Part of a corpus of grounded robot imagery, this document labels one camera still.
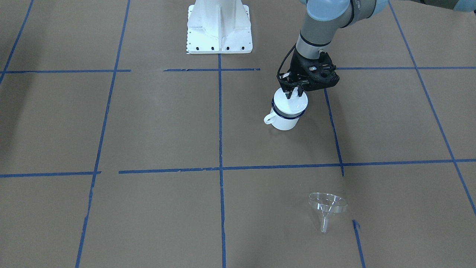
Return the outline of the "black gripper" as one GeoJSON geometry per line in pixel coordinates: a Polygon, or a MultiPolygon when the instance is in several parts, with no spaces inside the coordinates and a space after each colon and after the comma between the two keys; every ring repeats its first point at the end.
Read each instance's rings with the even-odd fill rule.
{"type": "Polygon", "coordinates": [[[325,51],[318,53],[318,59],[308,59],[296,50],[291,50],[279,66],[277,80],[287,99],[292,97],[294,88],[301,98],[304,92],[334,87],[340,81],[336,68],[325,51]],[[281,73],[281,68],[291,53],[289,69],[281,73]]]}

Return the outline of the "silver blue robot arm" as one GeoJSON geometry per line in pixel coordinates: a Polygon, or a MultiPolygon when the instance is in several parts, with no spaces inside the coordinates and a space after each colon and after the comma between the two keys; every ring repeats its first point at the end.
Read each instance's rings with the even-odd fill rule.
{"type": "Polygon", "coordinates": [[[303,0],[306,15],[291,55],[287,72],[277,72],[277,80],[287,98],[296,89],[304,92],[334,87],[340,77],[328,54],[338,29],[372,17],[383,10],[387,0],[303,0]]]}

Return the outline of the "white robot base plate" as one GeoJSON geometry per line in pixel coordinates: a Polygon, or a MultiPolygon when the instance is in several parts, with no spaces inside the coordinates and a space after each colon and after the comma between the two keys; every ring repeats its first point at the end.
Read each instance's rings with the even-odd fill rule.
{"type": "Polygon", "coordinates": [[[188,54],[238,54],[252,50],[250,9],[241,0],[196,0],[188,7],[188,54]]]}

